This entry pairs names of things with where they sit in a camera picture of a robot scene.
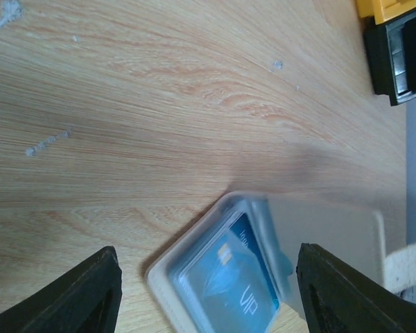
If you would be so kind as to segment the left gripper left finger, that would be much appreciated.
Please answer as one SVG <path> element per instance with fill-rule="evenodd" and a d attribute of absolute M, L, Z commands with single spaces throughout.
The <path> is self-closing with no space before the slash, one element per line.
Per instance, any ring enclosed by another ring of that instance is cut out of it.
<path fill-rule="evenodd" d="M 106 246 L 0 313 L 0 332 L 114 332 L 122 271 Z"/>

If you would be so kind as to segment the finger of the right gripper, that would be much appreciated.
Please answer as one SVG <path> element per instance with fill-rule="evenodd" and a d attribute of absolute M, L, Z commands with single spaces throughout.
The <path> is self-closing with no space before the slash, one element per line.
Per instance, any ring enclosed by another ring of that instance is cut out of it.
<path fill-rule="evenodd" d="M 416 243 L 390 253 L 384 260 L 384 288 L 392 293 L 416 286 Z"/>

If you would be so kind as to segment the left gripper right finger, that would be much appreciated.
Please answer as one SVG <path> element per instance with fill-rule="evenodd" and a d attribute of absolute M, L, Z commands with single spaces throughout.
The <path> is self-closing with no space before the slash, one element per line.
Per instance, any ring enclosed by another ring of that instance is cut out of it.
<path fill-rule="evenodd" d="M 296 273 L 310 332 L 416 332 L 416 304 L 317 244 L 301 245 Z"/>

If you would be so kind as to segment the blue VIP credit card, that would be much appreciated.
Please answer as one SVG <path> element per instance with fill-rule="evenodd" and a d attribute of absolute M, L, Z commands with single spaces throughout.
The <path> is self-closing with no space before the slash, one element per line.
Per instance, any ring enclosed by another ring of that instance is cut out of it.
<path fill-rule="evenodd" d="M 279 310 L 246 212 L 210 228 L 168 277 L 198 332 L 267 332 Z"/>

